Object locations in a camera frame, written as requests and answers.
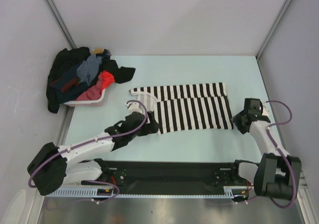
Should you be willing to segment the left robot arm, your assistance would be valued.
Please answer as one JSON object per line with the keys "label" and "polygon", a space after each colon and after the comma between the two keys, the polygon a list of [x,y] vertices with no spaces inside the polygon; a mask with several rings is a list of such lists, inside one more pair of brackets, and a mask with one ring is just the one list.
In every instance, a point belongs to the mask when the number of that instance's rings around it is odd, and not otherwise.
{"label": "left robot arm", "polygon": [[96,156],[123,148],[135,137],[156,133],[158,129],[154,112],[133,112],[86,141],[66,146],[47,143],[27,167],[28,185],[47,196],[65,184],[105,184],[110,171],[106,162]]}

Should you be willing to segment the black white striped tank top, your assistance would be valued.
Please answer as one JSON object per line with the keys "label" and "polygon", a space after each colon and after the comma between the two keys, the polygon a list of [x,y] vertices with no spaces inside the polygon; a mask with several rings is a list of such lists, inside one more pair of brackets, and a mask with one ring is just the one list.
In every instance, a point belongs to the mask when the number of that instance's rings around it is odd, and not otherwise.
{"label": "black white striped tank top", "polygon": [[224,82],[139,87],[130,93],[153,115],[158,134],[234,128]]}

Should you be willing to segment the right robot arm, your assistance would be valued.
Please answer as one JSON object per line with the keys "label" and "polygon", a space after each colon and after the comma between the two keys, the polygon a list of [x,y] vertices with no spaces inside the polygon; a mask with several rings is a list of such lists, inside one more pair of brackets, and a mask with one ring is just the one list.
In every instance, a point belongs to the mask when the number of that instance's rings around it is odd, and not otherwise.
{"label": "right robot arm", "polygon": [[241,134],[248,133],[254,138],[262,154],[253,175],[255,194],[272,200],[293,202],[298,193],[302,163],[271,135],[271,127],[284,125],[292,120],[292,112],[288,111],[290,117],[286,122],[271,123],[261,100],[246,98],[243,110],[232,121]]}

